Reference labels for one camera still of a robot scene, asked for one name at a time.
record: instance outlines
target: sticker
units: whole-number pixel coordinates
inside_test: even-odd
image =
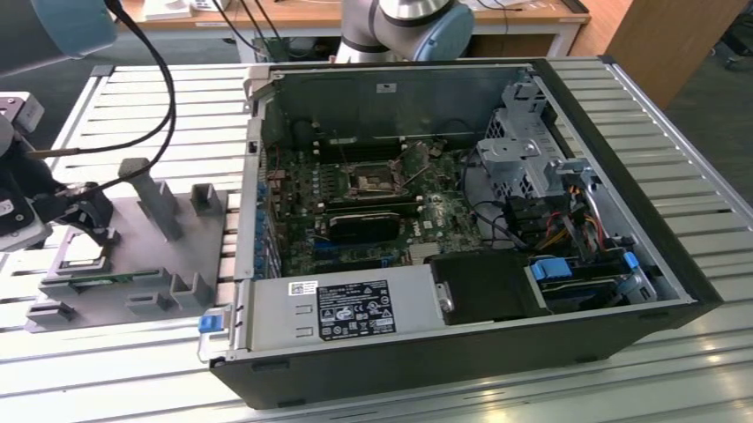
[[[208,27],[225,27],[227,24],[223,23],[223,22],[196,22],[196,26],[200,27],[200,28],[201,28],[201,27],[204,27],[204,28],[208,28]]]
[[[387,94],[398,92],[398,84],[376,84],[376,93]]]
[[[316,289],[319,338],[324,341],[396,331],[386,280]]]
[[[352,138],[335,138],[330,140],[330,145],[346,145],[346,144],[355,144],[358,139]]]
[[[291,282],[287,285],[288,295],[309,295],[312,293],[316,293],[316,286],[319,286],[319,281],[316,280]]]

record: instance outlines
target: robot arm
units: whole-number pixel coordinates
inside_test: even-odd
[[[458,0],[348,0],[336,63],[454,60],[471,33],[472,12]]]
[[[80,59],[117,37],[103,0],[0,2],[0,78]]]
[[[83,58],[108,47],[116,26],[103,0],[0,1],[0,77]],[[29,95],[12,94],[0,106],[0,252],[26,248],[50,234],[50,221],[103,238],[112,204],[101,192],[88,201],[77,194],[93,184],[69,189],[52,177],[25,134],[34,130],[41,107]]]

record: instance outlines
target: gray 3d printed holder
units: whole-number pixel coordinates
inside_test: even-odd
[[[144,161],[124,160],[121,174]],[[38,286],[44,295],[26,313],[28,331],[189,317],[213,305],[227,192],[200,184],[173,195],[148,173],[129,183],[139,197],[113,200],[99,256],[80,259],[75,238],[87,235],[68,228]]]

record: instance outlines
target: blue latch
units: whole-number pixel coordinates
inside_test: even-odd
[[[567,260],[563,258],[542,258],[530,267],[532,271],[532,277],[536,280],[551,279],[551,278],[566,278],[572,276],[572,271],[570,270],[570,265]]]
[[[627,263],[630,269],[637,269],[639,267],[638,258],[631,252],[625,253],[622,258],[625,258],[625,263]]]
[[[223,330],[221,315],[203,315],[199,319],[199,333],[219,332]]]
[[[256,196],[259,198],[265,197],[267,195],[267,186],[263,184],[263,182],[259,182],[259,184],[256,185]]]

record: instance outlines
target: processor chip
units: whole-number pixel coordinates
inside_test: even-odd
[[[351,193],[356,197],[382,197],[395,194],[395,180],[387,165],[363,165],[350,175]]]

